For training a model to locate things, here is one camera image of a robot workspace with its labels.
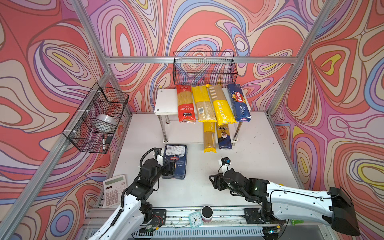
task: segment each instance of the barilla logo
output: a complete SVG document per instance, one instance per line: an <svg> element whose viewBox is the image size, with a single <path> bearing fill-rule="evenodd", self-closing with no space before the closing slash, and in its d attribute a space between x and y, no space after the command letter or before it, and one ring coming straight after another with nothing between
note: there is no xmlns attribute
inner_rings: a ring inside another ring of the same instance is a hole
<svg viewBox="0 0 384 240"><path fill-rule="evenodd" d="M235 102L245 103L244 97L240 92L232 93L232 98Z"/></svg>

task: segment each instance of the wire basket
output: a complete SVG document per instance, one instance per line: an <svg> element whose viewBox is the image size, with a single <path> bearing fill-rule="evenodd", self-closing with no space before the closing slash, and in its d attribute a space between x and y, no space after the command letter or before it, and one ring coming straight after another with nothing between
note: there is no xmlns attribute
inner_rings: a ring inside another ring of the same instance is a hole
<svg viewBox="0 0 384 240"><path fill-rule="evenodd" d="M128 99L118 89L99 87L66 137L81 152L107 153Z"/></svg>
<svg viewBox="0 0 384 240"><path fill-rule="evenodd" d="M237 68L233 51L175 51L173 81L175 85L226 87L235 83Z"/></svg>

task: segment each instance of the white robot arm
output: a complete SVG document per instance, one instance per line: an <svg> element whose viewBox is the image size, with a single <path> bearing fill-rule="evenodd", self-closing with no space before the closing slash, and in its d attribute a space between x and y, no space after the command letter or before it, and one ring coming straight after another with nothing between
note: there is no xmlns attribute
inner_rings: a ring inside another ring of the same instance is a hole
<svg viewBox="0 0 384 240"><path fill-rule="evenodd" d="M143 159L151 151L155 159ZM90 240L126 240L142 224L150 223L152 205L146 200L153 192L161 175L172 174L172 164L162 166L157 155L161 149L153 148L140 160L140 172L134 182L123 191L121 206ZM230 160L220 161L222 173L209 176L215 189L229 189L231 195L245 197L246 201L261 205L247 222L253 224L284 223L287 219L300 219L330 225L335 231L358 236L360 231L351 198L343 189L331 187L327 191L310 191L275 184L263 179L248 179L230 168Z"/></svg>
<svg viewBox="0 0 384 240"><path fill-rule="evenodd" d="M320 222L343 234L359 236L354 205L343 188L310 191L285 187L263 179L246 178L230 168L225 157L219 163L223 173L209 176L215 189L229 189L231 195L261 205L252 222L300 219Z"/></svg>

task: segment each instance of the alarm clock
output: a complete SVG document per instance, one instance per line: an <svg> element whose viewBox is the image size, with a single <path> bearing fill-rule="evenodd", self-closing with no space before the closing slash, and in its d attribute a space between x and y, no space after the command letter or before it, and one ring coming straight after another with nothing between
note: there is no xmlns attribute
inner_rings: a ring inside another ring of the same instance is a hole
<svg viewBox="0 0 384 240"><path fill-rule="evenodd" d="M191 225L191 228L197 228L201 225L203 225L203 220L201 218L200 212L194 212L189 215L189 223Z"/></svg>

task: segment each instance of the blue pasta box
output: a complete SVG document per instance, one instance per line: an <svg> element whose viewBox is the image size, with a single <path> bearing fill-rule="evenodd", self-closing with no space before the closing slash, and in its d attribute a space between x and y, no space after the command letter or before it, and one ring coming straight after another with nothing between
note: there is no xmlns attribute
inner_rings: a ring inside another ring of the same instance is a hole
<svg viewBox="0 0 384 240"><path fill-rule="evenodd" d="M249 113L247 103L243 94L243 90L240 84L230 83L227 86L229 97L231 98L231 104L233 109L233 115L235 120L239 121L251 121L251 114Z"/></svg>
<svg viewBox="0 0 384 240"><path fill-rule="evenodd" d="M181 144L166 144L164 149L164 156L170 162L170 169L173 174L162 176L166 179L185 179L185 172L187 168L187 146Z"/></svg>

